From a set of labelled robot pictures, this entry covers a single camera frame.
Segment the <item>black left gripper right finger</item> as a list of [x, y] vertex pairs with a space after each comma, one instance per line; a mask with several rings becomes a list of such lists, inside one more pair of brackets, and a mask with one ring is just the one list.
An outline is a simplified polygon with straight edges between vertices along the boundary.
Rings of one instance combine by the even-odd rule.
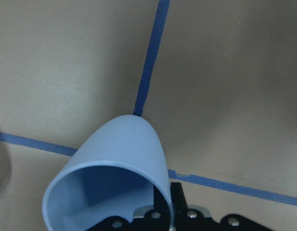
[[187, 211], [187, 203], [182, 184], [171, 182], [171, 199], [175, 213], [184, 213]]

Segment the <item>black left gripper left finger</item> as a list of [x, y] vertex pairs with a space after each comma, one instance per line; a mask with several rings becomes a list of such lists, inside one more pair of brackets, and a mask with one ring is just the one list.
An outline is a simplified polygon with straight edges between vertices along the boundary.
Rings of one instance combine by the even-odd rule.
[[167, 201], [156, 186], [153, 187], [153, 207], [159, 213], [173, 214], [171, 200]]

